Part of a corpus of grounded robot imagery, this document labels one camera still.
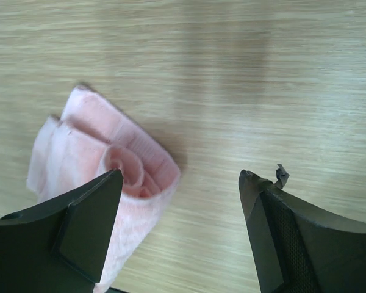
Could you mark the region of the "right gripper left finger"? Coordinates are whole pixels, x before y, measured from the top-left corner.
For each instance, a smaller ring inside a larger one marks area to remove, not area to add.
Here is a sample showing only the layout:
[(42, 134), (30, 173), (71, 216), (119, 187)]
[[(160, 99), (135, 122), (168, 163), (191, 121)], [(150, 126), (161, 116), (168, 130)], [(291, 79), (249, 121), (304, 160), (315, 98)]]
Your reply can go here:
[(123, 185), (111, 170), (0, 218), (0, 292), (92, 292), (101, 280)]

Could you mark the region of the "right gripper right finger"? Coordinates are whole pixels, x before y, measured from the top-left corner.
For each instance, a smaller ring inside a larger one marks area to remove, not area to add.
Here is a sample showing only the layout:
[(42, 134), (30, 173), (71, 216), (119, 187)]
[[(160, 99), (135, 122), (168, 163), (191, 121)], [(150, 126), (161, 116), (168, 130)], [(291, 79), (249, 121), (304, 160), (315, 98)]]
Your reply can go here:
[(366, 292), (366, 223), (319, 208), (242, 170), (239, 193), (262, 292)]

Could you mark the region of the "plain pink towel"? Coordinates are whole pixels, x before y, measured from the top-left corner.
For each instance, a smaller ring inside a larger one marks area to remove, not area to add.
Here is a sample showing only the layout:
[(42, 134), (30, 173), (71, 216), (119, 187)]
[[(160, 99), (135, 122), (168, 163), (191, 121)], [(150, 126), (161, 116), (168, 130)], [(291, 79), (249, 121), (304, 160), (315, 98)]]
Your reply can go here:
[(110, 217), (89, 231), (94, 244), (110, 231), (94, 292), (107, 292), (123, 266), (157, 225), (179, 183), (171, 154), (97, 91), (77, 85), (60, 116), (50, 115), (32, 147), (27, 187), (40, 203), (92, 185), (106, 191), (113, 207), (95, 206)]

